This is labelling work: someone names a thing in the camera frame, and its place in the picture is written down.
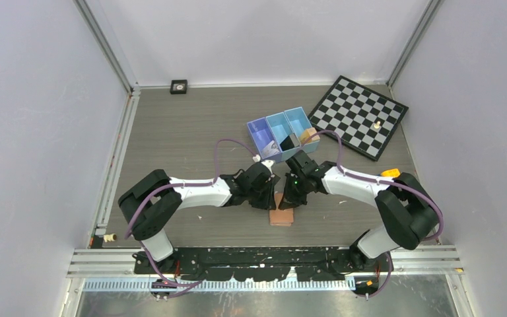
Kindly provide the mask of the brown leather card holder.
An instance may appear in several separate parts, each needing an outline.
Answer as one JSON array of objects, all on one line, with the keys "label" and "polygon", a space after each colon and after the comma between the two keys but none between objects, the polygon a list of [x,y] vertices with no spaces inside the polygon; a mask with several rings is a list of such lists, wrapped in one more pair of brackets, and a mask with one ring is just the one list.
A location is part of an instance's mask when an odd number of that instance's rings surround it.
[{"label": "brown leather card holder", "polygon": [[294,209],[272,209],[269,211],[271,226],[290,227],[294,222]]}]

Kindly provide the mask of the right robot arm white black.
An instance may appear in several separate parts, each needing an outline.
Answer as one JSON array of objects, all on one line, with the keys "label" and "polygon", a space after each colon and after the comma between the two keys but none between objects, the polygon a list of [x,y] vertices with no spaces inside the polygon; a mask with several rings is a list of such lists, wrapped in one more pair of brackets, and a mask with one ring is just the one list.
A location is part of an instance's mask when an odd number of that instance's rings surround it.
[{"label": "right robot arm white black", "polygon": [[349,246],[351,264],[359,271],[369,270],[391,250],[414,250],[431,238],[434,228],[443,226],[437,204],[412,174],[387,177],[355,172],[336,162],[317,163],[304,151],[292,155],[286,164],[290,171],[281,208],[300,207],[307,203],[308,194],[321,193],[352,198],[378,210],[382,224]]}]

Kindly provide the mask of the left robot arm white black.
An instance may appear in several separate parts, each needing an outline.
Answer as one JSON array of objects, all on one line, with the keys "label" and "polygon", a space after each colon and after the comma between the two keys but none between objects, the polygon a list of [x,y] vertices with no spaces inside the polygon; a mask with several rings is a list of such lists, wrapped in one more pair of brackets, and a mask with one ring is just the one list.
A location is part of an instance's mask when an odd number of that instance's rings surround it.
[{"label": "left robot arm white black", "polygon": [[221,174],[212,180],[184,180],[156,169],[118,199],[128,222],[126,236],[139,241],[160,273],[175,268],[176,256],[164,227],[175,212],[191,207],[233,207],[248,203],[254,209],[276,208],[275,186],[280,178],[272,162],[253,163],[246,170]]}]

